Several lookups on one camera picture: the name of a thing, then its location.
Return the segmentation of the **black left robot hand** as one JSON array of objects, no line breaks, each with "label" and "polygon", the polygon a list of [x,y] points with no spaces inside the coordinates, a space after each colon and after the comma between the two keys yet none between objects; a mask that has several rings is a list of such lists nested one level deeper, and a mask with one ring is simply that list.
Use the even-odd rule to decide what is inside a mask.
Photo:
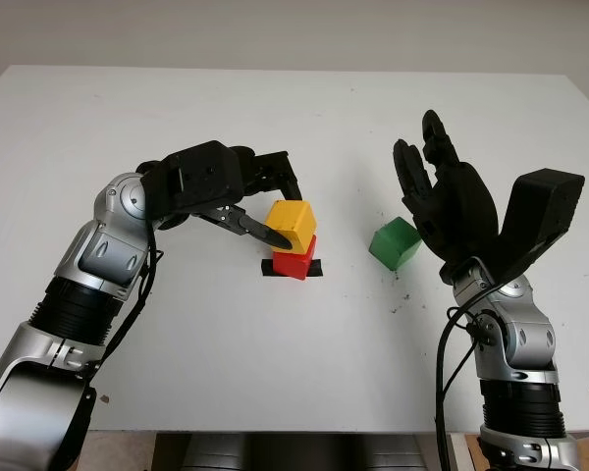
[{"label": "black left robot hand", "polygon": [[[233,146],[232,150],[240,160],[245,196],[279,190],[286,200],[302,200],[287,151],[256,155],[249,147]],[[279,249],[291,250],[293,248],[293,243],[288,241],[284,235],[252,219],[244,209],[234,204],[192,213],[192,216],[238,236],[250,235]]]}]

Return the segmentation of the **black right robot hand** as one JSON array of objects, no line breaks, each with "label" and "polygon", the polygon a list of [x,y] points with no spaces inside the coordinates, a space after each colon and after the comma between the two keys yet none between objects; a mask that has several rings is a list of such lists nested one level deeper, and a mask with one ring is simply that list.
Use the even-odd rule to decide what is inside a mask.
[{"label": "black right robot hand", "polygon": [[433,110],[422,118],[424,146],[399,139],[393,158],[402,202],[421,239],[444,265],[440,277],[452,285],[456,272],[498,234],[495,203],[481,177],[457,156]]}]

